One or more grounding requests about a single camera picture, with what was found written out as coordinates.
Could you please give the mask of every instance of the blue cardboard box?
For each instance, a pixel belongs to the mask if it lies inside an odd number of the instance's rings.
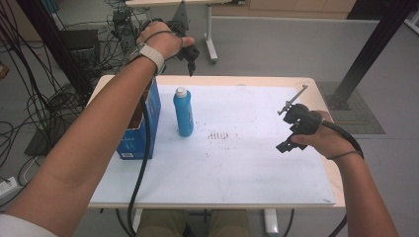
[[[148,89],[146,89],[146,91],[144,92],[143,97],[146,98],[145,104],[150,120],[151,144],[148,159],[151,159],[153,157],[154,142],[161,109],[160,97],[158,94],[157,82],[155,78],[151,80],[151,83],[148,85]],[[145,137],[145,121],[142,113],[141,104],[140,102],[138,102],[138,106],[136,107],[135,112],[132,115],[131,122],[129,123],[129,126],[126,129],[126,132],[121,140],[121,143],[117,148],[117,152],[118,154],[120,154],[121,159],[143,159],[146,142]]]

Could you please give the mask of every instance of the sleeve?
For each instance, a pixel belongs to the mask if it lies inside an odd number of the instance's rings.
[[[56,237],[40,226],[8,214],[0,214],[0,226],[0,236]]]

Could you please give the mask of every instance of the forearm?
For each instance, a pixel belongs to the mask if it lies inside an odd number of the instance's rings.
[[[155,65],[141,57],[115,76],[49,152],[8,213],[60,236],[71,234],[154,72]]]
[[[358,154],[336,160],[342,175],[349,236],[398,236],[370,170]]]

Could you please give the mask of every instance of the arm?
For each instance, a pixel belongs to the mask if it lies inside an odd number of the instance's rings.
[[[163,23],[152,23],[138,41],[168,30]],[[181,42],[174,35],[163,33],[147,44],[167,59],[177,53]],[[183,46],[193,42],[184,38]],[[115,76],[49,152],[6,213],[58,236],[71,236],[155,71],[150,59],[139,57]]]
[[[329,114],[320,112],[331,121]],[[292,141],[311,145],[325,157],[355,150],[347,140],[321,126],[314,135],[295,135]],[[366,162],[358,154],[334,160],[342,176],[349,236],[398,236]]]

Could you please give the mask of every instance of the blue bottle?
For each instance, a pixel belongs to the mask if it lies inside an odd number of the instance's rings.
[[[184,87],[176,89],[173,97],[178,120],[179,135],[189,136],[194,130],[194,118],[192,116],[191,92]]]

